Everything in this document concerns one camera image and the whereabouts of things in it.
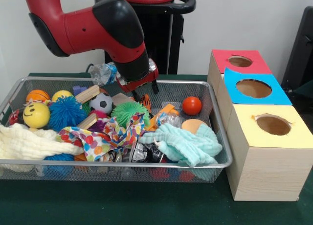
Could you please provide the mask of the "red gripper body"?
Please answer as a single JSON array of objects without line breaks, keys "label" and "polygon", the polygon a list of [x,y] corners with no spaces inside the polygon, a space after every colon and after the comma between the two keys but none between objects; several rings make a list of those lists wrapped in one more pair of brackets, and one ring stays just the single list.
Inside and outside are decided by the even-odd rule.
[{"label": "red gripper body", "polygon": [[158,78],[158,69],[157,65],[152,59],[149,59],[149,72],[148,74],[141,80],[138,81],[126,81],[119,73],[117,74],[117,82],[119,86],[122,88],[124,92],[132,92],[137,88],[147,84],[152,83],[154,80]]}]

